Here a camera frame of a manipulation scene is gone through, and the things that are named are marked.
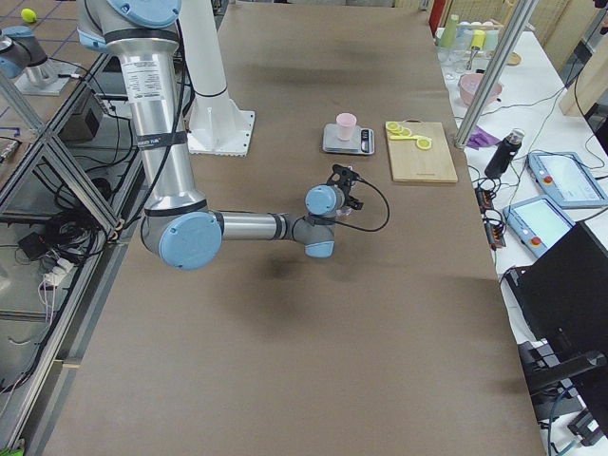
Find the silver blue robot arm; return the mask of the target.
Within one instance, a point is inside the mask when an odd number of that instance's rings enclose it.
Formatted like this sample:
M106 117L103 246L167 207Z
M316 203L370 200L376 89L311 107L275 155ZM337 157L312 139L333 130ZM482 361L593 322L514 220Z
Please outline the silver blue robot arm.
M61 66L53 63L32 30L25 26L1 29L1 73L14 80L24 95L59 96L67 85Z
M79 35L117 57L149 190L144 246L167 265L195 270L226 239L288 239L309 257L333 253L338 214L358 210L357 173L335 165L306 195L303 216L214 211L195 185L195 153L243 155L255 115L227 91L217 26L206 1L81 1Z

